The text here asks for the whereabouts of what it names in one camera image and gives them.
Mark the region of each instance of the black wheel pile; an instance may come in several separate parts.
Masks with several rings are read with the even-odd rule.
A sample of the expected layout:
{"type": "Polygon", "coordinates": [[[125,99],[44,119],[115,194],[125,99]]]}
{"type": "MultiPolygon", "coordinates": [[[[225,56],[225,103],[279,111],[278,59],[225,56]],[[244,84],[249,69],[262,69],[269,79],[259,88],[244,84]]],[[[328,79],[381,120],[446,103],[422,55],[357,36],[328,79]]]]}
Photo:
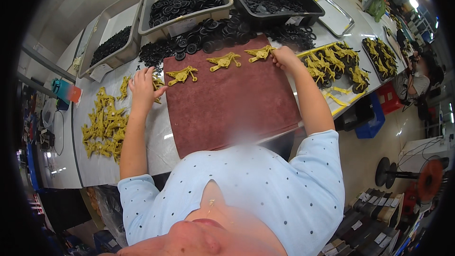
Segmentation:
{"type": "Polygon", "coordinates": [[[118,51],[123,48],[130,38],[131,26],[125,27],[122,31],[116,33],[110,37],[107,41],[102,43],[93,53],[93,58],[91,59],[90,66],[95,65],[100,60],[104,59],[110,54],[118,51]]]}

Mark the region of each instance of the brown towel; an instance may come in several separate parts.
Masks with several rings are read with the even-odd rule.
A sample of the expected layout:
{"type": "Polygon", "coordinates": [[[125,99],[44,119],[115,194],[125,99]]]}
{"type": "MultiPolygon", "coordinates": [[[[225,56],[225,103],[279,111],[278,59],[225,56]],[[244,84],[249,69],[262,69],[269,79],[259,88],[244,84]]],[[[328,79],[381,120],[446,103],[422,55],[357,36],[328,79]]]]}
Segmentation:
{"type": "MultiPolygon", "coordinates": [[[[224,48],[212,54],[199,51],[187,54],[182,61],[164,59],[164,72],[179,71],[187,66],[198,69],[185,83],[177,82],[166,92],[169,119],[180,158],[195,151],[218,150],[239,142],[283,133],[297,127],[299,108],[285,73],[270,58],[248,62],[253,56],[247,49],[265,47],[265,35],[245,45],[224,48]],[[228,68],[210,72],[215,64],[207,58],[228,52],[241,55],[242,64],[231,61],[228,68]]],[[[164,74],[166,85],[173,80],[164,74]]]]}

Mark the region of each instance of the blue crate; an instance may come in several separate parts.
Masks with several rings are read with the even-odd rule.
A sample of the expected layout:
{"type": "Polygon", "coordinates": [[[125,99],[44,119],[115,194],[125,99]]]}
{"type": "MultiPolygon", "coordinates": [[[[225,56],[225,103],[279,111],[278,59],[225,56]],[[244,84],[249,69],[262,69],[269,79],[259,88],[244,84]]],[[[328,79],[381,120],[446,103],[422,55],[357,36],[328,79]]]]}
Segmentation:
{"type": "Polygon", "coordinates": [[[378,134],[385,122],[384,112],[382,111],[378,95],[373,92],[369,97],[373,106],[374,119],[355,129],[355,134],[358,139],[372,139],[378,134]]]}

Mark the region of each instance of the paper tag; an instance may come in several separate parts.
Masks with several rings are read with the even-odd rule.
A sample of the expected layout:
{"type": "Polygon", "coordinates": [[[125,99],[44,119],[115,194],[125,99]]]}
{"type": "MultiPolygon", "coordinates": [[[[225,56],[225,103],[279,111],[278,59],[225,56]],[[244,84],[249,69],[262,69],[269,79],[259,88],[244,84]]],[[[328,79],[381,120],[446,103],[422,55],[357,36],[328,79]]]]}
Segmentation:
{"type": "Polygon", "coordinates": [[[384,233],[379,233],[378,237],[376,237],[376,239],[374,240],[376,243],[381,243],[381,241],[386,237],[387,235],[385,235],[384,233]]]}
{"type": "Polygon", "coordinates": [[[381,200],[379,201],[379,206],[383,206],[385,202],[387,201],[387,198],[382,197],[381,200]]]}
{"type": "Polygon", "coordinates": [[[296,26],[298,26],[303,18],[304,18],[303,16],[291,17],[291,18],[289,18],[286,21],[285,25],[296,25],[296,26]]]}
{"type": "Polygon", "coordinates": [[[333,248],[332,250],[327,251],[324,253],[325,256],[335,256],[338,254],[338,250],[336,248],[333,248]]]}
{"type": "Polygon", "coordinates": [[[359,227],[362,226],[362,222],[358,220],[352,227],[353,230],[357,230],[359,227]]]}
{"type": "Polygon", "coordinates": [[[395,198],[394,201],[392,202],[392,204],[390,204],[390,206],[392,208],[395,208],[398,205],[399,202],[400,202],[400,199],[399,198],[395,198]]]}
{"type": "Polygon", "coordinates": [[[385,202],[384,206],[390,206],[390,204],[393,202],[394,199],[389,198],[387,202],[385,202]]]}
{"type": "Polygon", "coordinates": [[[384,239],[384,241],[382,241],[381,244],[379,244],[379,247],[380,247],[380,248],[386,247],[387,244],[390,242],[390,240],[392,240],[392,237],[387,236],[387,237],[384,239]]]}
{"type": "Polygon", "coordinates": [[[108,244],[111,246],[111,247],[116,247],[117,246],[117,242],[112,239],[111,241],[108,242],[108,244]]]}
{"type": "Polygon", "coordinates": [[[378,197],[377,196],[372,196],[371,199],[368,201],[370,204],[374,203],[378,197]]]}
{"type": "Polygon", "coordinates": [[[189,30],[193,29],[194,26],[197,25],[196,18],[190,18],[187,20],[183,20],[177,23],[168,26],[169,35],[171,37],[175,37],[180,35],[181,33],[188,32],[189,30]]]}
{"type": "Polygon", "coordinates": [[[367,194],[364,196],[364,199],[362,200],[362,202],[368,201],[368,199],[369,199],[370,197],[371,197],[371,195],[367,193],[367,194]]]}
{"type": "Polygon", "coordinates": [[[101,83],[101,80],[103,80],[103,77],[106,75],[106,73],[111,70],[113,69],[108,64],[100,64],[92,71],[90,77],[101,83]]]}
{"type": "Polygon", "coordinates": [[[332,250],[332,249],[333,249],[333,244],[332,244],[332,243],[329,243],[329,244],[327,244],[326,246],[322,247],[321,252],[322,252],[322,253],[326,253],[327,251],[332,250]]]}

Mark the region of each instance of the woman's hand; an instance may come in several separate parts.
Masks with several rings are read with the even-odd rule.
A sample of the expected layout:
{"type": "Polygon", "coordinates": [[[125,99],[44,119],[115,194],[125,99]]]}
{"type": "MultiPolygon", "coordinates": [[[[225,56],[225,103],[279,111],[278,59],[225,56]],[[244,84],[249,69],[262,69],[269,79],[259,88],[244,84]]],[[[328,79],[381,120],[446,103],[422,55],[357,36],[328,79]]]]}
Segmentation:
{"type": "Polygon", "coordinates": [[[299,58],[287,46],[273,50],[270,57],[277,67],[289,71],[292,75],[305,68],[299,58]]]}
{"type": "Polygon", "coordinates": [[[128,81],[128,86],[133,95],[131,113],[134,112],[139,115],[147,116],[155,99],[160,97],[168,88],[167,86],[163,86],[156,91],[153,90],[154,69],[154,67],[151,67],[136,71],[134,74],[134,81],[133,79],[128,81]]]}

